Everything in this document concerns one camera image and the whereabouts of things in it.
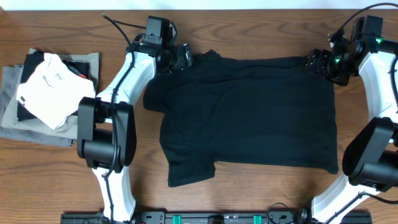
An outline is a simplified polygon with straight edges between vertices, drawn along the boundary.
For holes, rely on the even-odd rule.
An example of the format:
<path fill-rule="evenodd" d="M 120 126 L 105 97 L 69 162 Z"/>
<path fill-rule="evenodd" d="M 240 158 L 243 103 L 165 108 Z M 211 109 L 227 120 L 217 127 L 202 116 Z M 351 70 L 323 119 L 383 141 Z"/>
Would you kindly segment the black t-shirt with logo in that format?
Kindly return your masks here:
<path fill-rule="evenodd" d="M 157 75 L 144 108 L 161 112 L 168 185 L 215 176 L 215 163 L 338 168 L 333 84 L 302 71 L 304 57 L 236 60 L 211 50 Z"/>

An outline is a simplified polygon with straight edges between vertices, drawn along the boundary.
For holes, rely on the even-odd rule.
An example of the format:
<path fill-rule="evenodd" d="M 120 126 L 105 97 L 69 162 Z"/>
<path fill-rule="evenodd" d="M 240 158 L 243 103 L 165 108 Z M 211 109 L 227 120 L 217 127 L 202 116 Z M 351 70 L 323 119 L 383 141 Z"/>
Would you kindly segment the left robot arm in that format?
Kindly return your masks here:
<path fill-rule="evenodd" d="M 189 44 L 134 42 L 109 86 L 78 106 L 77 153 L 98 179 L 104 210 L 79 223 L 131 223 L 136 209 L 129 178 L 137 137 L 134 107 L 146 85 L 162 73 L 193 63 Z"/>

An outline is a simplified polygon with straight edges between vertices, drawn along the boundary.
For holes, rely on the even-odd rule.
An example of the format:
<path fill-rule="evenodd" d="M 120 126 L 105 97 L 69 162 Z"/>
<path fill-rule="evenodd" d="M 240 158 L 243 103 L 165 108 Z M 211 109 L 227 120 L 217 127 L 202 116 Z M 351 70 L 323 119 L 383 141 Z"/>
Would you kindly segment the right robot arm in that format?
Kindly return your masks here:
<path fill-rule="evenodd" d="M 342 174 L 297 214 L 297 223 L 362 223 L 366 217 L 350 212 L 367 198 L 395 205 L 379 193 L 397 187 L 397 42 L 364 35 L 332 43 L 333 50 L 315 49 L 305 70 L 345 86 L 360 76 L 365 86 L 369 123 L 343 155 Z"/>

